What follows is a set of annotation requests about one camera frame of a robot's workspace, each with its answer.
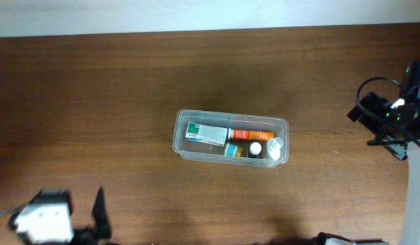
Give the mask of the white green medicine box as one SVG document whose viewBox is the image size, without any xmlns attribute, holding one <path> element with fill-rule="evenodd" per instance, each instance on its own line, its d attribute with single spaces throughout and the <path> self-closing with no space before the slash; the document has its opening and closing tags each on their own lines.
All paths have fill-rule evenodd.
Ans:
<svg viewBox="0 0 420 245">
<path fill-rule="evenodd" d="M 189 122 L 185 133 L 185 138 L 194 142 L 210 144 L 214 146 L 224 146 L 227 139 L 227 128 L 202 125 Z"/>
</svg>

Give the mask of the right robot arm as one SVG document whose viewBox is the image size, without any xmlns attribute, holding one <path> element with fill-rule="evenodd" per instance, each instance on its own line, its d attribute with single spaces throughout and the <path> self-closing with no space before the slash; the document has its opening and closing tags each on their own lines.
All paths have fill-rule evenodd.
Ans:
<svg viewBox="0 0 420 245">
<path fill-rule="evenodd" d="M 399 245 L 420 245 L 420 147 L 408 145 L 408 192 L 403 228 Z M 384 244 L 380 240 L 352 241 L 330 233 L 320 233 L 315 238 L 320 245 L 374 245 Z"/>
</svg>

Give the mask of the orange tablet tube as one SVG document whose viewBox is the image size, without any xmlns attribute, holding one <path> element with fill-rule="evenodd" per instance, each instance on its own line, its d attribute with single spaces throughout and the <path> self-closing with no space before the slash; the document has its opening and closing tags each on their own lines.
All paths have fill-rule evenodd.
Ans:
<svg viewBox="0 0 420 245">
<path fill-rule="evenodd" d="M 228 129 L 227 138 L 233 140 L 258 140 L 267 141 L 274 138 L 273 132 L 250 131 L 243 129 Z"/>
</svg>

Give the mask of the dark bottle white cap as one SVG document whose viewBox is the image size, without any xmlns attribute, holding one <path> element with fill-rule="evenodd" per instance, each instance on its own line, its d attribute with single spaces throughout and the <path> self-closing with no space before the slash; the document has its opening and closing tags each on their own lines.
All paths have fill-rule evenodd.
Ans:
<svg viewBox="0 0 420 245">
<path fill-rule="evenodd" d="M 248 158 L 253 158 L 253 159 L 260 159 L 261 158 L 261 151 L 262 151 L 261 144 L 259 142 L 253 142 L 248 147 L 247 157 Z"/>
</svg>

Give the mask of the small blue-labelled gold-cap bottle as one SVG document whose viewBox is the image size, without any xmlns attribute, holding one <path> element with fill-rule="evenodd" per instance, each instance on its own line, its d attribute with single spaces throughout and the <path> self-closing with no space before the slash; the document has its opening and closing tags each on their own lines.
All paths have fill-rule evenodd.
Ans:
<svg viewBox="0 0 420 245">
<path fill-rule="evenodd" d="M 241 157 L 243 148 L 231 143 L 226 143 L 223 155 L 225 157 Z"/>
</svg>

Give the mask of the white squeeze bottle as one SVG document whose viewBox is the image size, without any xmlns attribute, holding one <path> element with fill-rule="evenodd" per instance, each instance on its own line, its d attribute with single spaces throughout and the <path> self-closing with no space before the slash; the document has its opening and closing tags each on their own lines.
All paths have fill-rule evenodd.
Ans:
<svg viewBox="0 0 420 245">
<path fill-rule="evenodd" d="M 272 138 L 269 139 L 262 150 L 262 158 L 263 159 L 267 159 L 267 160 L 272 160 L 272 161 L 277 161 L 279 160 L 280 156 L 281 156 L 281 149 L 284 146 L 284 141 L 279 138 Z"/>
</svg>

